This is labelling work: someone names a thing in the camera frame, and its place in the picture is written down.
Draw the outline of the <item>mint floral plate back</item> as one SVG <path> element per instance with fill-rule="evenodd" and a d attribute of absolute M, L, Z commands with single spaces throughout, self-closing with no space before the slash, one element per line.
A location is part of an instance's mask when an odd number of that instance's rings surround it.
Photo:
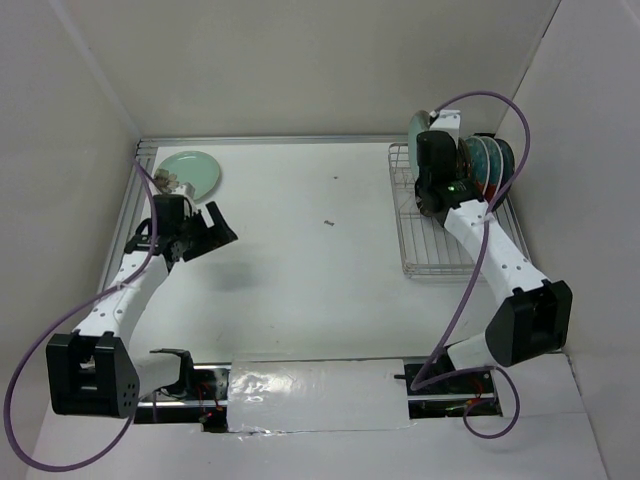
<path fill-rule="evenodd" d="M 163 193 L 176 193 L 189 184 L 191 198 L 203 200 L 215 188 L 222 170 L 218 161 L 202 151 L 182 151 L 160 162 L 154 171 L 154 182 Z"/>

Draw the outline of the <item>dark teal plate front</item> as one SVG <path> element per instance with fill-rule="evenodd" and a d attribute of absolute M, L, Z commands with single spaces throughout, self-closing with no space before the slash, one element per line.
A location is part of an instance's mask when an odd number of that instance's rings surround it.
<path fill-rule="evenodd" d="M 502 176 L 500 179 L 500 183 L 499 186 L 497 188 L 497 191 L 500 191 L 504 185 L 507 183 L 507 181 L 513 176 L 514 171 L 515 171 L 515 156 L 514 156 L 514 152 L 511 148 L 511 146 L 509 145 L 508 142 L 496 138 L 495 139 L 496 143 L 499 146 L 499 149 L 501 151 L 502 154 L 502 159 L 503 159 L 503 168 L 502 168 Z"/>

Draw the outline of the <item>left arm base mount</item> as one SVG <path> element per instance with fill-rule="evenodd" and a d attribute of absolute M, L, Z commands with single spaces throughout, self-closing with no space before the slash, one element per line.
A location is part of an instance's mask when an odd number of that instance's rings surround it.
<path fill-rule="evenodd" d="M 138 404 L 136 425 L 190 425 L 208 433 L 228 431 L 228 387 L 231 364 L 196 364 L 184 393 L 161 389 Z"/>

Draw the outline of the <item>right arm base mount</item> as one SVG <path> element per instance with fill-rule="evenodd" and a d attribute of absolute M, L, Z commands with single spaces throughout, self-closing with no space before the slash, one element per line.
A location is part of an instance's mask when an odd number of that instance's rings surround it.
<path fill-rule="evenodd" d="M 410 419 L 457 418 L 472 405 L 470 416 L 501 415 L 496 387 L 488 372 L 454 376 L 412 390 L 411 383 L 421 364 L 405 362 L 403 368 L 393 378 L 406 387 Z"/>

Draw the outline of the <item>red teal plate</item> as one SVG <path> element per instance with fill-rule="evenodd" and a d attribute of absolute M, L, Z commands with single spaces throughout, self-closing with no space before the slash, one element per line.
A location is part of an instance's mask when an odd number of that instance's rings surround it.
<path fill-rule="evenodd" d="M 480 190 L 484 190 L 490 176 L 489 152 L 485 143 L 477 136 L 465 139 L 470 153 L 469 175 Z"/>
<path fill-rule="evenodd" d="M 501 187 L 504 174 L 504 158 L 498 142 L 491 137 L 481 136 L 488 153 L 489 179 L 485 189 L 485 198 L 491 201 Z"/>

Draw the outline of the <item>black rim beige plate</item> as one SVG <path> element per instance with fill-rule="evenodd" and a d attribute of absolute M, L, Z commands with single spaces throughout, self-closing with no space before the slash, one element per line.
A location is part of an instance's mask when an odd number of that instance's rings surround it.
<path fill-rule="evenodd" d="M 471 175 L 471 153 L 466 141 L 462 138 L 457 142 L 456 155 L 457 178 L 469 178 Z"/>
<path fill-rule="evenodd" d="M 425 217 L 435 217 L 440 212 L 441 202 L 438 196 L 418 192 L 415 194 L 415 200 L 420 214 Z"/>

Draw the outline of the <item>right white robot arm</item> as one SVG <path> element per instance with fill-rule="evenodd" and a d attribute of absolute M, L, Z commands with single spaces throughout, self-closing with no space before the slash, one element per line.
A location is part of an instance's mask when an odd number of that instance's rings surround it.
<path fill-rule="evenodd" d="M 484 332 L 446 348 L 436 379 L 448 392 L 460 391 L 471 368 L 510 367 L 565 346 L 573 301 L 569 285 L 549 280 L 505 233 L 489 203 L 468 178 L 457 175 L 457 144 L 444 131 L 416 137 L 419 209 L 433 216 L 475 263 L 497 310 Z"/>

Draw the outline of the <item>red teal plate front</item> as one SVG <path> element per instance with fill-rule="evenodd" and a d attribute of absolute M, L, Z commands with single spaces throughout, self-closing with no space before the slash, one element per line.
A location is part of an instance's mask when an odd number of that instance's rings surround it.
<path fill-rule="evenodd" d="M 504 174 L 504 158 L 498 142 L 491 137 L 481 136 L 488 153 L 489 179 L 485 189 L 485 198 L 491 201 L 501 187 Z"/>

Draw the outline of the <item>black rim beige plate back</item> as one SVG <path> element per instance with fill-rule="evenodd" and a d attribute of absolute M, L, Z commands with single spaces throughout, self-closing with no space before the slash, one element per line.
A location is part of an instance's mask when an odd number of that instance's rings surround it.
<path fill-rule="evenodd" d="M 438 196 L 418 192 L 415 194 L 415 200 L 420 214 L 425 217 L 435 217 L 440 212 L 441 202 Z"/>

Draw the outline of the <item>mint floral plate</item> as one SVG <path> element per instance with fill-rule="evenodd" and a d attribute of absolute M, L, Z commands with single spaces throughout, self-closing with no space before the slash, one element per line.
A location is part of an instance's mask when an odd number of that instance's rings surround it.
<path fill-rule="evenodd" d="M 425 110 L 417 111 L 409 122 L 408 131 L 408 156 L 409 165 L 413 178 L 419 178 L 418 153 L 417 153 L 417 137 L 430 129 L 431 117 Z"/>
<path fill-rule="evenodd" d="M 191 198 L 203 200 L 215 188 L 222 170 L 218 161 L 202 151 L 182 151 L 160 162 L 154 171 L 154 182 L 163 193 L 176 193 L 189 184 Z"/>

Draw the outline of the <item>mint floral plate front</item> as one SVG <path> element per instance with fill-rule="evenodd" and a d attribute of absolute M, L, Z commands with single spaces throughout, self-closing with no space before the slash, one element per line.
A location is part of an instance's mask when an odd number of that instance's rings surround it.
<path fill-rule="evenodd" d="M 417 137 L 430 129 L 431 117 L 425 110 L 417 111 L 409 122 L 408 131 L 408 156 L 409 165 L 413 178 L 419 178 L 418 153 L 417 153 Z"/>

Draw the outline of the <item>black rim beige plate front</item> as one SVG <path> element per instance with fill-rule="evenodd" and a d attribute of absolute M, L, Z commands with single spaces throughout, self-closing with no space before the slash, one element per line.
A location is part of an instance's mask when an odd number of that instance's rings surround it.
<path fill-rule="evenodd" d="M 471 175 L 471 153 L 466 141 L 462 138 L 457 142 L 456 155 L 457 178 L 469 178 Z"/>

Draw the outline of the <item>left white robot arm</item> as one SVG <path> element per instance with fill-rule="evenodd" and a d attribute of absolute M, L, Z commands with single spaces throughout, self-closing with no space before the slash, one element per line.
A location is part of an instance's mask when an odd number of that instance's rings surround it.
<path fill-rule="evenodd" d="M 132 357 L 130 341 L 176 264 L 238 236 L 215 202 L 199 210 L 186 195 L 158 194 L 153 205 L 156 215 L 144 219 L 125 245 L 110 294 L 72 332 L 55 334 L 46 345 L 51 405 L 58 415 L 127 418 L 141 399 L 158 390 L 176 399 L 196 390 L 189 351 L 162 347 Z"/>

